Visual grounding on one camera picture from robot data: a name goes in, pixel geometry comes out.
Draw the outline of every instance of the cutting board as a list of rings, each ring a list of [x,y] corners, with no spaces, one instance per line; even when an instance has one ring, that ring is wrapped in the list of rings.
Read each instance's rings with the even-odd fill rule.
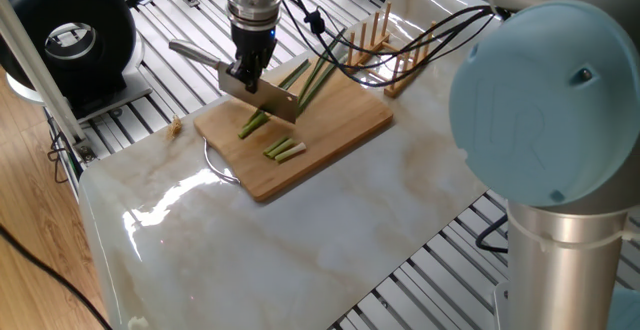
[[[311,67],[289,89],[298,94]],[[200,135],[223,157],[254,200],[266,201],[309,172],[353,148],[389,124],[392,111],[373,94],[335,70],[296,124],[276,117],[244,140],[238,138],[255,108],[237,100],[212,108],[194,121]],[[262,152],[290,136],[307,151],[282,164]]]

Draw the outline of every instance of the black cable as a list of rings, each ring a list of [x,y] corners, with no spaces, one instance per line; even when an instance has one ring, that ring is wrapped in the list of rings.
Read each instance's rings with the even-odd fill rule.
[[[291,10],[289,9],[289,7],[288,7],[288,5],[286,4],[286,2],[283,2],[283,5],[285,6],[285,9],[286,9],[286,10],[287,10],[287,12],[289,13],[289,16],[292,16]],[[365,51],[363,51],[363,52],[366,52],[366,53],[369,53],[369,54],[372,54],[372,55],[375,55],[375,56],[383,56],[383,55],[391,55],[391,56],[390,56],[388,59],[386,59],[386,60],[382,60],[382,61],[380,61],[380,62],[378,62],[378,63],[375,63],[375,64],[371,64],[371,65],[358,65],[358,66],[346,65],[346,64],[339,64],[339,63],[336,63],[333,59],[331,59],[331,58],[327,58],[326,56],[324,56],[324,55],[322,55],[322,54],[319,54],[317,51],[315,51],[315,49],[313,48],[313,46],[309,43],[309,41],[308,41],[308,39],[306,38],[306,36],[304,35],[304,33],[302,33],[302,30],[300,29],[300,27],[299,27],[299,25],[297,24],[297,22],[295,22],[295,21],[294,21],[294,25],[295,25],[296,29],[298,30],[298,33],[300,33],[301,37],[303,38],[303,40],[304,40],[304,41],[305,41],[305,43],[307,44],[307,46],[308,46],[309,48],[311,48],[311,50],[312,50],[312,51],[315,53],[315,55],[317,55],[319,58],[321,58],[321,59],[323,59],[323,60],[325,60],[325,61],[328,61],[329,63],[331,63],[331,64],[333,64],[333,65],[335,65],[335,66],[338,66],[338,67],[342,66],[342,68],[347,68],[347,69],[350,69],[350,70],[360,71],[360,70],[365,70],[365,69],[373,69],[373,68],[376,68],[376,67],[378,67],[378,66],[381,66],[381,65],[384,65],[384,64],[386,64],[386,63],[389,63],[389,62],[390,62],[390,61],[392,61],[393,59],[397,58],[399,55],[402,55],[402,54],[405,54],[405,53],[410,52],[410,51],[412,51],[412,50],[415,50],[415,49],[421,48],[422,46],[426,46],[427,44],[430,44],[430,43],[432,43],[432,42],[434,42],[434,41],[437,41],[437,40],[439,40],[439,39],[441,39],[441,38],[443,38],[443,37],[445,37],[445,36],[448,36],[448,35],[450,35],[450,34],[454,34],[454,37],[455,37],[455,35],[458,35],[462,30],[464,30],[467,26],[469,26],[469,25],[470,25],[471,23],[473,23],[474,21],[476,21],[476,20],[478,20],[478,19],[480,19],[480,18],[482,18],[482,17],[484,17],[484,16],[491,15],[491,14],[492,14],[492,12],[490,12],[490,9],[488,9],[488,8],[487,8],[486,10],[484,10],[484,11],[482,11],[482,12],[480,12],[480,13],[477,13],[476,15],[472,16],[471,18],[469,18],[469,19],[467,19],[467,20],[463,21],[462,23],[460,23],[460,24],[458,24],[458,25],[456,25],[456,26],[452,27],[451,29],[448,29],[448,30],[444,31],[443,33],[438,34],[438,35],[434,36],[433,38],[428,39],[428,40],[426,40],[426,41],[424,41],[424,42],[422,42],[422,43],[420,43],[420,44],[418,44],[418,45],[412,46],[412,44],[415,44],[415,42],[416,42],[417,40],[419,40],[421,37],[423,37],[423,35],[425,35],[425,34],[426,34],[426,33],[425,33],[425,34],[423,34],[423,35],[419,36],[418,38],[416,38],[414,41],[412,41],[412,42],[411,42],[411,43],[409,43],[408,45],[406,45],[402,50],[397,51],[397,52],[386,52],[386,53],[385,53],[385,52],[375,52],[375,51],[371,51],[371,50],[365,50]],[[354,49],[360,49],[360,47],[357,47],[357,46],[355,46],[355,45],[352,45],[351,47],[352,47],[352,48],[354,48]],[[408,73],[409,73],[409,74],[411,74],[411,73],[413,73],[415,70],[417,70],[417,69],[415,69],[415,68],[414,68],[414,69],[411,69],[411,70],[409,70],[409,71],[408,71]]]
[[[423,47],[426,44],[429,44],[433,41],[436,41],[437,38],[433,38],[430,41],[425,41],[422,43],[418,43],[420,40],[422,40],[425,36],[428,36],[430,33],[432,33],[433,31],[435,31],[436,29],[438,29],[439,27],[445,25],[446,23],[450,22],[451,20],[464,15],[468,12],[473,12],[473,11],[479,11],[478,14],[482,14],[482,16],[480,17],[484,17],[487,15],[492,15],[493,13],[491,12],[491,9],[488,6],[474,6],[474,7],[469,7],[469,8],[465,8],[462,9],[456,13],[451,14],[450,16],[448,16],[447,18],[445,18],[444,20],[440,21],[439,23],[437,23],[436,25],[434,25],[433,27],[427,29],[425,32],[423,32],[422,34],[420,34],[418,37],[416,37],[415,39],[413,39],[411,42],[409,42],[407,45],[405,45],[402,49],[400,49],[399,51],[390,51],[390,52],[375,52],[372,50],[368,50],[368,49],[363,49],[360,48],[359,46],[356,46],[355,44],[350,43],[348,40],[346,40],[346,38],[344,36],[342,36],[342,39],[344,40],[339,40],[341,44],[345,45],[345,46],[349,46],[354,50],[360,51],[360,52],[365,52],[368,54],[372,54],[372,55],[402,55],[404,53],[407,52],[411,52],[417,48]],[[458,31],[460,27],[466,27],[465,23],[470,20],[467,19],[465,21],[463,21],[462,23],[448,29],[445,30],[444,32],[442,32],[441,34],[439,34],[439,37],[444,37],[452,32]]]
[[[290,9],[290,8],[289,8],[289,6],[287,5],[287,3],[286,3],[286,2],[283,2],[282,4],[284,5],[285,9],[286,9],[286,10],[287,10],[287,12],[289,13],[289,16],[291,16],[291,17],[293,18],[293,14],[292,14],[292,12],[291,12],[291,9]],[[459,28],[459,29],[457,29],[457,31],[456,31],[456,33],[455,33],[455,34],[459,33],[461,30],[463,30],[463,29],[464,29],[464,27],[468,26],[471,22],[475,21],[475,20],[477,19],[476,17],[477,17],[478,15],[480,15],[480,17],[481,17],[481,16],[484,16],[484,15],[482,15],[482,14],[477,14],[477,15],[475,15],[474,17],[472,17],[472,18],[470,18],[470,19],[466,20],[464,23],[459,24],[458,26],[462,26],[462,27],[461,27],[461,28]],[[359,79],[355,78],[355,77],[354,77],[354,76],[352,76],[351,74],[346,73],[346,72],[345,72],[345,68],[346,68],[346,69],[349,69],[349,70],[355,70],[355,71],[360,71],[360,70],[365,70],[365,69],[372,69],[372,68],[375,68],[375,67],[378,67],[378,66],[381,66],[381,65],[384,65],[384,64],[386,64],[386,63],[390,62],[391,60],[393,60],[394,58],[396,58],[396,57],[397,57],[397,55],[393,55],[393,56],[389,57],[389,58],[388,58],[388,59],[386,59],[386,60],[383,60],[383,61],[378,62],[378,63],[376,63],[376,64],[371,64],[371,65],[359,65],[359,66],[352,66],[352,65],[345,65],[345,64],[341,64],[340,62],[338,62],[338,61],[336,61],[336,60],[335,60],[335,56],[334,56],[333,58],[331,58],[331,57],[327,58],[327,57],[326,57],[326,56],[324,56],[323,54],[320,54],[320,53],[319,53],[319,52],[318,52],[318,51],[313,47],[313,45],[311,45],[311,43],[310,43],[310,42],[309,42],[309,40],[307,39],[306,35],[302,32],[302,29],[300,28],[299,24],[298,24],[296,21],[293,21],[293,24],[295,25],[296,30],[298,31],[298,33],[300,34],[300,36],[302,37],[302,39],[303,39],[303,40],[304,40],[304,42],[306,43],[307,47],[309,47],[309,48],[311,49],[311,51],[312,51],[316,56],[318,56],[319,58],[321,58],[321,59],[323,59],[323,60],[325,60],[325,61],[328,61],[329,63],[333,64],[334,66],[339,67],[339,68],[341,69],[341,71],[342,71],[343,73],[345,73],[345,74],[346,74],[350,79],[352,79],[353,81],[356,81],[356,82],[358,82],[358,83],[360,83],[360,84],[367,85],[367,86],[374,86],[374,87],[376,87],[376,86],[377,86],[377,87],[380,87],[380,86],[386,86],[386,85],[381,85],[381,84],[374,84],[374,83],[366,83],[366,82],[362,82],[361,80],[359,80]],[[444,35],[445,35],[445,33],[443,33],[443,34],[439,34],[439,35],[437,35],[437,36],[433,37],[432,39],[430,39],[429,41],[425,41],[425,42],[423,42],[423,43],[422,43],[422,45],[426,45],[426,44],[428,44],[428,43],[431,43],[431,42],[433,42],[433,41],[436,41],[437,39],[439,39],[439,38],[443,37]],[[327,49],[328,49],[328,47],[326,46],[326,43],[324,44],[324,49],[325,49],[325,50],[327,50]],[[406,74],[407,74],[407,76],[409,76],[411,73],[413,73],[413,72],[414,72],[414,71],[416,71],[416,70],[417,70],[417,68],[413,68],[413,69],[409,70],[409,71],[406,73]]]
[[[289,9],[289,6],[287,5],[286,2],[283,2],[285,9],[287,10],[287,12],[289,12],[289,15],[291,16],[291,10]],[[471,24],[473,21],[477,20],[480,17],[483,17],[485,15],[483,14],[476,14],[474,15],[472,18],[466,20],[463,24],[460,25],[464,25],[464,27],[468,26],[469,24]],[[324,57],[322,54],[320,54],[317,50],[315,50],[315,48],[309,43],[308,39],[306,38],[306,36],[304,35],[304,33],[302,32],[302,30],[300,29],[299,25],[294,22],[296,29],[298,30],[298,33],[300,33],[301,37],[303,38],[303,40],[305,41],[305,43],[307,44],[307,46],[311,49],[311,51],[314,52],[315,55],[317,55],[320,58],[326,59],[326,61],[330,62],[331,64],[333,64],[334,66],[338,67],[340,69],[340,71],[342,71],[343,74],[345,74],[348,78],[350,78],[351,80],[361,84],[361,85],[365,85],[365,86],[369,86],[369,87],[384,87],[384,86],[388,86],[391,85],[393,83],[396,83],[398,81],[401,81],[409,76],[411,76],[411,74],[413,74],[414,72],[418,71],[419,69],[421,69],[422,67],[426,66],[431,59],[442,49],[444,48],[449,42],[451,42],[453,40],[453,38],[455,38],[463,29],[459,28],[456,32],[451,33],[442,43],[440,43],[438,45],[438,47],[436,49],[434,49],[432,52],[429,53],[429,55],[427,55],[426,58],[424,58],[420,63],[418,63],[417,66],[415,66],[414,68],[402,73],[402,75],[398,76],[397,78],[391,80],[391,81],[386,81],[386,82],[379,82],[379,83],[371,83],[371,82],[367,82],[367,81],[363,81],[360,80],[358,78],[356,78],[354,75],[352,75],[347,69],[352,70],[362,70],[362,69],[366,69],[366,68],[372,68],[372,67],[377,67],[381,64],[384,64],[386,62],[388,62],[390,59],[387,59],[385,61],[382,61],[380,63],[377,63],[375,65],[368,65],[368,66],[348,66],[348,65],[344,65],[342,63],[340,63],[335,55],[331,52],[328,51],[329,47],[327,46],[326,42],[324,41],[324,39],[322,39],[322,37],[318,34],[318,40],[320,41],[320,43],[322,44],[323,48],[325,49],[325,51],[327,51],[327,54],[329,55],[329,58]],[[467,39],[466,41],[470,41],[471,39],[473,39],[479,32],[477,32],[476,34],[472,35],[469,39]]]
[[[302,2],[302,0],[289,0],[289,1],[293,2],[296,6],[298,6],[298,7],[299,7],[303,12],[304,12],[305,16],[309,16],[309,14],[310,14],[310,13],[309,13],[309,11],[307,10],[307,8],[306,8],[306,6],[304,5],[304,3]],[[336,25],[335,25],[335,23],[333,22],[333,19],[331,18],[331,16],[329,15],[329,13],[327,13],[327,11],[326,11],[324,8],[322,8],[322,7],[318,7],[318,11],[319,11],[319,10],[324,11],[325,15],[327,15],[327,17],[329,17],[329,20],[333,23],[334,27],[336,27],[336,30],[337,30],[337,26],[336,26]],[[371,54],[371,55],[377,55],[377,56],[382,56],[382,55],[393,55],[393,56],[395,57],[395,56],[397,56],[397,55],[403,55],[403,54],[405,54],[405,53],[407,53],[407,52],[411,52],[411,51],[413,51],[413,50],[416,50],[416,49],[418,49],[418,48],[421,48],[421,47],[423,47],[423,46],[425,46],[425,45],[427,45],[427,44],[429,44],[429,43],[431,43],[431,42],[436,41],[438,38],[442,38],[442,37],[444,37],[444,36],[446,36],[446,35],[448,35],[448,34],[450,34],[450,33],[453,33],[453,32],[459,32],[459,31],[461,31],[462,29],[464,29],[466,26],[468,26],[471,22],[473,22],[473,21],[475,21],[475,20],[473,20],[473,21],[469,21],[469,20],[471,20],[471,19],[467,19],[466,21],[462,22],[461,24],[458,24],[458,25],[454,26],[453,28],[446,30],[446,31],[445,31],[445,32],[443,32],[442,34],[439,34],[439,35],[438,35],[438,38],[435,38],[435,37],[434,37],[434,38],[432,38],[431,40],[428,40],[428,41],[425,41],[425,42],[419,43],[419,41],[421,41],[424,37],[428,36],[430,33],[432,33],[433,31],[435,31],[435,30],[436,30],[436,29],[438,29],[439,27],[441,27],[441,26],[445,25],[446,23],[448,23],[448,22],[450,22],[450,21],[452,21],[452,20],[454,20],[454,19],[458,18],[459,16],[461,16],[461,15],[463,15],[463,14],[466,14],[466,13],[469,13],[469,12],[474,12],[474,11],[480,11],[480,13],[479,13],[479,14],[482,14],[480,17],[487,16],[487,15],[493,15],[493,11],[491,10],[491,7],[490,7],[490,6],[488,6],[488,5],[471,6],[471,7],[468,7],[468,8],[462,9],[462,10],[460,10],[460,11],[457,11],[457,12],[455,12],[455,13],[453,13],[453,14],[449,15],[449,16],[448,16],[447,18],[445,18],[444,20],[442,20],[442,21],[438,22],[436,25],[434,25],[433,27],[429,28],[427,31],[423,32],[420,36],[418,36],[418,37],[416,37],[415,39],[413,39],[411,42],[409,42],[407,45],[405,45],[405,47],[403,47],[403,48],[402,48],[401,50],[399,50],[399,51],[394,51],[394,52],[380,52],[380,51],[377,51],[377,52],[376,52],[376,51],[372,51],[372,50],[369,50],[369,49],[364,49],[364,48],[361,48],[361,47],[359,47],[359,46],[356,46],[355,44],[352,44],[350,41],[348,41],[348,40],[344,37],[344,35],[343,35],[343,36],[341,36],[341,37],[340,37],[340,39],[338,39],[338,41],[339,41],[341,44],[343,44],[343,45],[345,45],[345,46],[348,46],[348,47],[350,47],[350,48],[352,48],[352,49],[354,49],[354,50],[357,50],[357,51],[359,51],[359,52],[364,52],[364,53],[368,53],[368,54]],[[502,14],[502,12],[506,12],[506,10],[503,10],[503,9],[499,9],[499,11],[501,11],[501,14]],[[290,9],[288,9],[288,8],[287,8],[287,12],[289,13],[289,16],[291,16],[291,18],[292,18],[293,22],[295,23],[295,22],[296,22],[296,21],[295,21],[295,18],[293,17],[293,14],[291,13]],[[327,34],[328,34],[330,37],[332,37],[333,39],[335,39],[335,38],[336,38],[336,36],[332,35],[332,34],[331,34],[331,33],[329,33],[329,32],[327,32]],[[370,67],[368,67],[368,68],[377,67],[378,65],[372,65],[372,66],[370,66]]]
[[[58,274],[55,270],[50,268],[47,264],[43,263],[40,259],[35,257],[32,253],[29,252],[16,238],[11,235],[11,233],[0,224],[0,236],[4,238],[9,245],[11,245],[20,255],[22,255],[25,259],[27,259],[30,263],[38,267],[40,270],[47,273],[47,275],[51,276],[54,280],[56,280],[60,285],[64,286],[73,296],[75,296],[81,303],[84,305],[90,312],[93,317],[102,325],[105,330],[112,330],[111,326],[107,322],[107,320],[102,317],[100,312],[91,304],[89,299],[87,299],[81,292],[78,290],[73,284],[71,284],[67,279],[63,278],[60,274]]]
[[[491,251],[491,252],[496,252],[496,253],[501,253],[501,254],[509,253],[508,249],[497,248],[497,247],[493,247],[493,246],[489,246],[489,245],[483,244],[484,239],[487,236],[489,236],[489,234],[491,234],[492,232],[496,231],[500,226],[504,225],[507,222],[507,220],[508,220],[507,215],[504,215],[498,221],[496,221],[493,224],[491,224],[491,226],[489,226],[485,231],[483,231],[480,235],[478,235],[478,238],[476,239],[476,246],[478,248],[480,248],[482,250],[486,250],[486,251]]]

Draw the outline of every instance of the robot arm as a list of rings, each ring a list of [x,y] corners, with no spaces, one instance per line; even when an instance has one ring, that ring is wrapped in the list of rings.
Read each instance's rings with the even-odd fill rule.
[[[231,38],[236,44],[236,61],[229,74],[255,93],[262,71],[276,46],[276,25],[282,0],[228,0]]]

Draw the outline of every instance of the metal rail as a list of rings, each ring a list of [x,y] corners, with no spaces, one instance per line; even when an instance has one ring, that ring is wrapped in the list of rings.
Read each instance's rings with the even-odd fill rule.
[[[184,116],[220,96],[215,71],[168,48],[169,40],[177,38],[193,41],[221,59],[233,58],[225,0],[199,1],[199,6],[190,7],[182,0],[152,0],[132,9],[146,45],[140,70],[153,92],[84,124],[98,158],[159,131],[174,114]],[[310,8],[329,11],[338,26],[351,26],[380,5],[369,0],[304,1]],[[307,50],[292,21],[283,14],[271,67]],[[492,192],[485,194],[344,316],[327,325],[335,330],[493,329],[492,293],[507,280],[508,257],[480,251],[474,242],[504,213],[504,200]],[[640,224],[640,214],[634,219]],[[505,247],[507,230],[503,226],[486,241]],[[623,245],[617,283],[640,290],[640,244]]]

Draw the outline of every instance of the marble surface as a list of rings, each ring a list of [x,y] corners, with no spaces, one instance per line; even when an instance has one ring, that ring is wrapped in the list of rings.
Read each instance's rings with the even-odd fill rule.
[[[397,44],[479,3],[391,1]],[[201,112],[183,119],[173,142],[161,131],[92,164],[81,211],[114,328],[331,326],[486,190],[448,118],[449,86],[470,46],[396,100],[370,89],[394,124],[268,204],[207,168],[193,127]]]

